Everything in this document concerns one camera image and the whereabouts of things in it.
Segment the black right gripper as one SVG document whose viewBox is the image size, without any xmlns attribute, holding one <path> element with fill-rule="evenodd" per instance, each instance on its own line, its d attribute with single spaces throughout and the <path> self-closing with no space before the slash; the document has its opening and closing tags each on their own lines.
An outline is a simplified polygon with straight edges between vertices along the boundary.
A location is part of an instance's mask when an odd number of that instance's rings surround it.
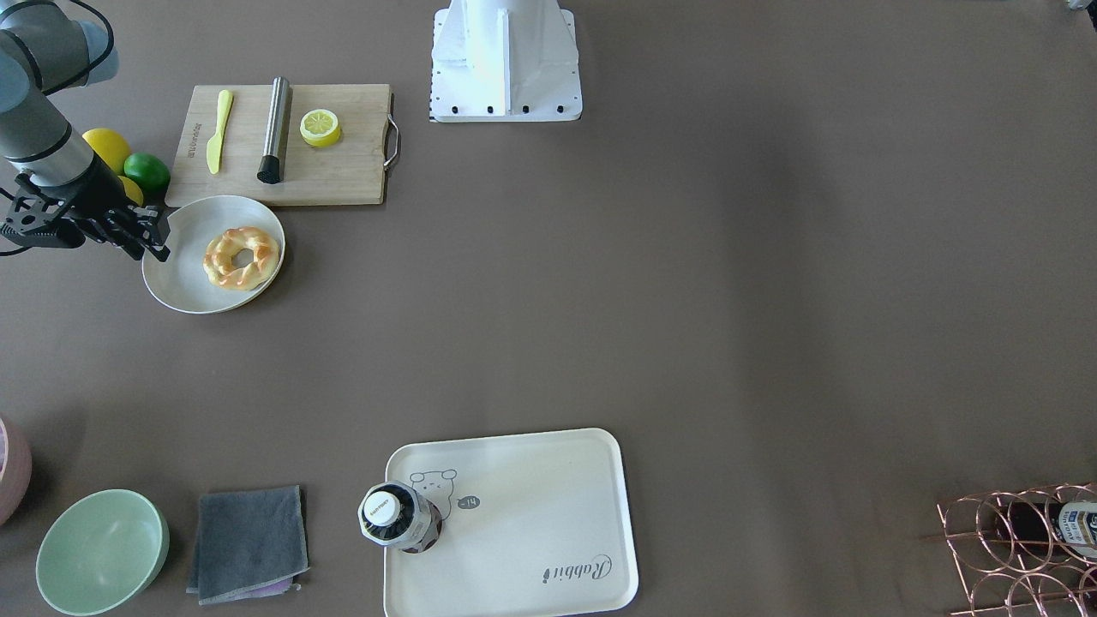
<svg viewBox="0 0 1097 617">
<path fill-rule="evenodd" d="M 86 239 L 113 243 L 134 261 L 142 261 L 145 255 L 168 261 L 169 207 L 135 206 L 106 165 L 94 164 L 71 183 L 43 188 L 50 197 L 68 199 L 71 207 L 67 218 L 78 225 Z"/>
</svg>

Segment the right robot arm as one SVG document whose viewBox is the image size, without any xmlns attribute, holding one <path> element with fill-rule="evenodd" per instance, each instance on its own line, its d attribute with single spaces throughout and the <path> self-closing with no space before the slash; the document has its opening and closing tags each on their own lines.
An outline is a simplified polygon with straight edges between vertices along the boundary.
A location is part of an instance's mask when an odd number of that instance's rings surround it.
<svg viewBox="0 0 1097 617">
<path fill-rule="evenodd" d="M 127 195 L 117 172 L 87 144 L 53 93 L 117 74 L 115 32 L 89 3 L 75 20 L 54 1 L 4 1 L 1 51 L 1 155 L 15 168 L 3 191 L 3 239 L 11 254 L 109 243 L 135 261 L 167 261 L 161 207 Z"/>
</svg>

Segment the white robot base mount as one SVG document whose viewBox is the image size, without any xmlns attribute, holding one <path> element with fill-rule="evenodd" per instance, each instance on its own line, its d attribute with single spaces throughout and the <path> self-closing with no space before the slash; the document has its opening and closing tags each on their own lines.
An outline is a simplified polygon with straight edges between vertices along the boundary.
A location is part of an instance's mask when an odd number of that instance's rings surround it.
<svg viewBox="0 0 1097 617">
<path fill-rule="evenodd" d="M 452 1 L 432 24 L 431 122 L 583 116 L 575 15 L 556 1 Z"/>
</svg>

